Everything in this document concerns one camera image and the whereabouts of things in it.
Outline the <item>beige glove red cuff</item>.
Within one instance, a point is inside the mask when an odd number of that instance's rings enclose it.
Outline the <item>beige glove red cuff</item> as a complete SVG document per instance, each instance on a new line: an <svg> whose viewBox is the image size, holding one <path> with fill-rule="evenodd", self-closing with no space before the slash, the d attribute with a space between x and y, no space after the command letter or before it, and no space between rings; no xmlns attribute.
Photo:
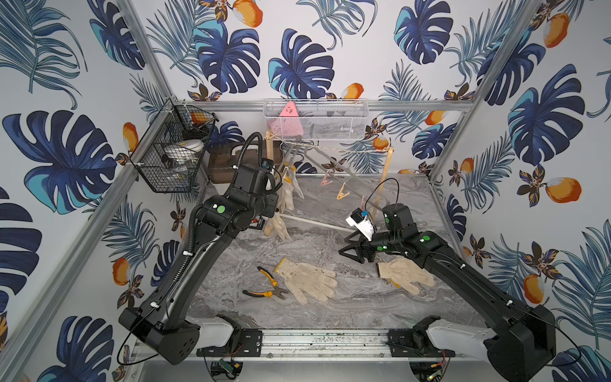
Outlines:
<svg viewBox="0 0 611 382"><path fill-rule="evenodd" d="M263 232L266 237L277 236L281 240L292 240L281 213L275 213L272 218L267 219Z"/></svg>

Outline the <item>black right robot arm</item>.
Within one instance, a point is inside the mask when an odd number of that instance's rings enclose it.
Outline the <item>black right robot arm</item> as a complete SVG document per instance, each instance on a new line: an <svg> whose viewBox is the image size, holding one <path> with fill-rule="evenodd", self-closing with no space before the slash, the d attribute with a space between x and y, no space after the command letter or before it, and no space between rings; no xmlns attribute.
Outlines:
<svg viewBox="0 0 611 382"><path fill-rule="evenodd" d="M396 357L464 354L490 364L507 381L529 381L556 355L553 315L531 308L463 262L436 233L419 231L410 209L401 203L382 210L386 229L378 232L367 211L347 217L354 232L339 254L361 264L377 253L411 260L451 287L485 320L486 328L454 324L439 316L423 318L410 329L391 331L389 347Z"/></svg>

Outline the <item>beige glove yellow cuff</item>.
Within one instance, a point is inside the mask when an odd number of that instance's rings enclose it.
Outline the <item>beige glove yellow cuff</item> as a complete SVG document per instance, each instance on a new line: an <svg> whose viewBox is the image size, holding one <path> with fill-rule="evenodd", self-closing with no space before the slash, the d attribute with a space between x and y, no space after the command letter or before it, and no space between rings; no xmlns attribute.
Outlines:
<svg viewBox="0 0 611 382"><path fill-rule="evenodd" d="M337 276L332 270L283 258L274 273L283 279L286 289L300 305L309 302L308 296L323 304L336 297Z"/></svg>

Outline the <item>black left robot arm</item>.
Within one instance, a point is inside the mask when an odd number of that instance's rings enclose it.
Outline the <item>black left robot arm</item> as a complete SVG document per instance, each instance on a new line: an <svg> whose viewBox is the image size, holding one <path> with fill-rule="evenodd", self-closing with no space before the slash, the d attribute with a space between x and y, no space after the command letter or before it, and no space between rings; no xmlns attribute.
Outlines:
<svg viewBox="0 0 611 382"><path fill-rule="evenodd" d="M193 209L183 251L161 283L139 307L119 316L128 333L170 364L183 362L200 338L200 327L186 319L199 286L239 233L252 229L255 219L274 216L281 186L270 159L238 165L224 194Z"/></svg>

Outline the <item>white glove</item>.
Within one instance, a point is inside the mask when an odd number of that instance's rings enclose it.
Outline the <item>white glove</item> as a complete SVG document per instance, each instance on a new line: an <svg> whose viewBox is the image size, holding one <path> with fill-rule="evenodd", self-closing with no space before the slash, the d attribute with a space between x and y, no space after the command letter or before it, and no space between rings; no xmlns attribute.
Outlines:
<svg viewBox="0 0 611 382"><path fill-rule="evenodd" d="M281 173L282 187L278 193L278 210L280 213L294 210L294 196L304 200L304 194L297 180L297 170L288 163Z"/></svg>

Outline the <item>wooden drying rack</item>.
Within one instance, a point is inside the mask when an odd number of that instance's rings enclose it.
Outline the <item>wooden drying rack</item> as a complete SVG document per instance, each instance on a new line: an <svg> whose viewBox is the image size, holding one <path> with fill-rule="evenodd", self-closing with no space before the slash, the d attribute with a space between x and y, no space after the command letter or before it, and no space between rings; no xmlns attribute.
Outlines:
<svg viewBox="0 0 611 382"><path fill-rule="evenodd" d="M277 137L276 135L274 135L270 131L270 129L267 129L267 131L265 133L265 140L267 141L267 143L270 143L270 144L272 144L272 141L278 141L280 143L281 143L281 141L287 141L285 139L282 139L282 138ZM332 147L325 147L325 149L328 149L328 150L331 150L331 151L337 151L337 152L344 152L344 150L340 150L340 149L332 148ZM387 180L387 178L388 178L388 168L389 168L389 166L391 164L391 157L394 154L394 148L393 147L387 147L387 148L385 148L382 151L346 151L346 152L348 152L349 154L385 154L385 158L386 158L385 161L386 162L385 162L385 167L384 167L383 173L382 173L381 178L380 178L380 182ZM281 163L284 164L284 162L288 162L289 164L291 164L291 163L293 163L292 161L293 161L293 159L285 159L285 160L282 160ZM333 189L333 188L330 189L329 185L331 185L331 183L327 182L328 181L328 179L327 179L328 176L325 176L323 178L323 176L320 173L318 173L318 174L316 174L316 173L314 173L314 174L312 174L312 173L305 173L305 174L301 174L301 175L299 173L297 173L297 178L303 178L303 177L305 177L304 180L305 180L305 183L306 183L305 184L306 185L306 191L312 191L311 194L314 197L313 200L315 202L320 202L319 203L320 205L322 205L322 202L328 202L327 203L328 207L325 207L325 211L326 212L338 209L337 207L330 207L331 204L334 203L334 202L340 202L345 197L357 197L356 195L351 195L350 192L346 192L346 193L344 192L344 188L343 187L346 186L346 182L345 181L335 181L337 184L340 185L340 189ZM319 186L318 189L317 189L318 191L314 191L314 188L313 188L313 181L314 180L320 180L321 181L321 186ZM380 186L380 188L374 190L373 194L372 194L373 196L376 197L376 200L378 202L375 202L372 199L369 199L369 202L367 202L368 205L371 205L372 208L373 208L372 221L373 221L374 225L376 225L376 214L377 214L377 212L378 211L381 212L382 209L383 209L383 205L380 205L380 202L386 202L386 203L392 202L386 196L383 195L383 190L382 189L383 189L383 187ZM337 191L337 196L334 197L333 200L331 199L332 191ZM350 199L348 201L349 202L351 202L351 201L352 202L362 201L362 202L360 202L359 207L365 207L365 205L366 205L366 203L365 203L366 199L363 200L360 197L358 197L358 201L356 199L354 199L354 198ZM329 224L326 224L326 222L324 222L324 221L320 222L320 221L315 221L315 220L309 220L309 222L310 222L310 224L317 224L317 225L320 225L320 226L325 226L325 227L328 227L328 228L331 228L331 229L335 229L335 230L338 230L338 231L341 231L341 232L352 232L353 231L353 229L347 228L347 223L345 223L345 222L340 223L340 225L337 225L337 224L329 225Z"/></svg>

